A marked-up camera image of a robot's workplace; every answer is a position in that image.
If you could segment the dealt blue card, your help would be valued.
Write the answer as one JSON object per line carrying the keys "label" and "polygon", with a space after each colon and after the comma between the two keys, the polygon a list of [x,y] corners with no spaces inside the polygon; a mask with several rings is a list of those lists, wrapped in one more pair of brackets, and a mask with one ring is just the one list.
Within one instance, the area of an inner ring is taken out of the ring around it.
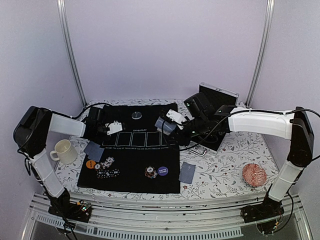
{"label": "dealt blue card", "polygon": [[85,153],[87,154],[88,158],[90,160],[93,160],[95,162],[99,162],[101,160],[101,157],[104,153],[104,148],[101,148],[98,146],[92,146],[91,148],[88,148]]}
{"label": "dealt blue card", "polygon": [[183,162],[180,168],[179,181],[185,184],[191,184],[193,182],[196,166]]}
{"label": "dealt blue card", "polygon": [[93,141],[90,141],[84,148],[84,153],[88,156],[96,155],[100,150],[100,146]]}

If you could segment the orange big blind button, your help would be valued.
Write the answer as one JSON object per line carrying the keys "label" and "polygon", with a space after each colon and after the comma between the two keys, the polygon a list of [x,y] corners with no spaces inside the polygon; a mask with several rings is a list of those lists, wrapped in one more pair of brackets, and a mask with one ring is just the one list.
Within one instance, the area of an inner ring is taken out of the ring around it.
{"label": "orange big blind button", "polygon": [[86,163],[85,163],[85,166],[88,168],[88,169],[94,169],[95,168],[95,165],[97,163],[93,160],[88,160]]}

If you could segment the purple small blind button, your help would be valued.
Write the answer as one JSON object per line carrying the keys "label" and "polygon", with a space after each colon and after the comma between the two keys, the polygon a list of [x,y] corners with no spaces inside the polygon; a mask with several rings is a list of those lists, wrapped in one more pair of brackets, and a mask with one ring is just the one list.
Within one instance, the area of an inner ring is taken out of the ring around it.
{"label": "purple small blind button", "polygon": [[159,176],[166,176],[169,173],[169,169],[166,166],[161,166],[157,169],[157,174]]}

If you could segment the black white chip stack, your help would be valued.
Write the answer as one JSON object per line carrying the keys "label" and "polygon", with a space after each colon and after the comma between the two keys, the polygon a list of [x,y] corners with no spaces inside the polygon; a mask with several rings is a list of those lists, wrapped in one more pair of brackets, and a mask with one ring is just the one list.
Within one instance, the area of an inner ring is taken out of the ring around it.
{"label": "black white chip stack", "polygon": [[117,168],[112,168],[115,163],[114,157],[107,157],[105,161],[98,162],[94,165],[94,170],[96,171],[96,177],[98,179],[108,179],[116,178],[120,175],[120,170]]}

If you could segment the clear acrylic dealer button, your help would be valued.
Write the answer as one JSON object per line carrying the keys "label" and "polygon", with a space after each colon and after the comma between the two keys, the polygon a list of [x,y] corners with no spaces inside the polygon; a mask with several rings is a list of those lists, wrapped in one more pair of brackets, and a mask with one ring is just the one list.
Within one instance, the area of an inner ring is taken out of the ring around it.
{"label": "clear acrylic dealer button", "polygon": [[132,118],[133,120],[139,120],[139,119],[142,118],[142,113],[139,112],[139,111],[135,111],[135,112],[133,112],[133,113],[131,114],[131,118]]}

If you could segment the orange black poker chip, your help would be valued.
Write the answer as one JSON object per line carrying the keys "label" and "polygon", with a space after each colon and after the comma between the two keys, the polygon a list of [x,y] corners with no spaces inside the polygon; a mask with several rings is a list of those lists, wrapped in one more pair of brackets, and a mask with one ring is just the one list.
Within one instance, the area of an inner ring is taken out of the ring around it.
{"label": "orange black poker chip", "polygon": [[157,177],[158,173],[157,173],[157,171],[155,170],[154,167],[148,166],[148,167],[146,167],[145,170],[144,170],[144,175],[145,175],[147,178],[154,179],[154,178]]}

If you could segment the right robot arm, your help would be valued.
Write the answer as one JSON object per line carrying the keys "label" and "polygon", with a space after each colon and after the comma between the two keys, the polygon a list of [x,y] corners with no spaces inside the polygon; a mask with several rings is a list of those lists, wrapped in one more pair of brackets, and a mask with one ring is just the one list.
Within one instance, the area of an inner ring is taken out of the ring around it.
{"label": "right robot arm", "polygon": [[241,209],[246,223],[282,215],[282,200],[315,160],[314,133],[307,116],[308,109],[296,107],[292,111],[249,109],[235,105],[222,105],[215,109],[203,93],[184,101],[193,117],[189,120],[170,109],[166,117],[176,125],[169,134],[179,146],[188,146],[198,135],[208,137],[213,132],[251,132],[290,140],[290,150],[280,172],[268,189],[263,202]]}

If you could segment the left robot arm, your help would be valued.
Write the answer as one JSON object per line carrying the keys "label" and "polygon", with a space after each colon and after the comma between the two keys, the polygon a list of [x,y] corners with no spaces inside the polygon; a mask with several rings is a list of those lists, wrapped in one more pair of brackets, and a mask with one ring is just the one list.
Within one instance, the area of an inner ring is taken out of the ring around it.
{"label": "left robot arm", "polygon": [[92,210],[89,202],[70,201],[70,193],[59,181],[47,155],[48,134],[75,136],[98,144],[124,129],[118,121],[104,122],[105,111],[96,104],[88,109],[89,115],[79,121],[77,117],[31,106],[13,131],[17,152],[25,157],[27,172],[34,174],[50,200],[49,213],[62,218],[83,220],[91,216]]}

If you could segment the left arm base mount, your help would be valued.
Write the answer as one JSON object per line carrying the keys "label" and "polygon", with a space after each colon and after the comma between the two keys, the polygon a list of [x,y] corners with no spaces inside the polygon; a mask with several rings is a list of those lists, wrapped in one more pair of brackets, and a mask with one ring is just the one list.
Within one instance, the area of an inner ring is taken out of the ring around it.
{"label": "left arm base mount", "polygon": [[92,214],[92,204],[83,200],[64,204],[51,201],[48,212],[63,219],[88,223]]}

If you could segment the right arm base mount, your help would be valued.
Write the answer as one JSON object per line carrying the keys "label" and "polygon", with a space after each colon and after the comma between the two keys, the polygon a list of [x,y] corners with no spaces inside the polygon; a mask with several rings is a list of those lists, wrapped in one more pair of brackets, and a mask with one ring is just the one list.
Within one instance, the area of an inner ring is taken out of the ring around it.
{"label": "right arm base mount", "polygon": [[240,215],[245,223],[257,222],[273,218],[273,220],[258,223],[258,231],[264,235],[274,233],[284,214],[282,202],[264,199],[262,203],[256,205],[247,205],[241,208]]}

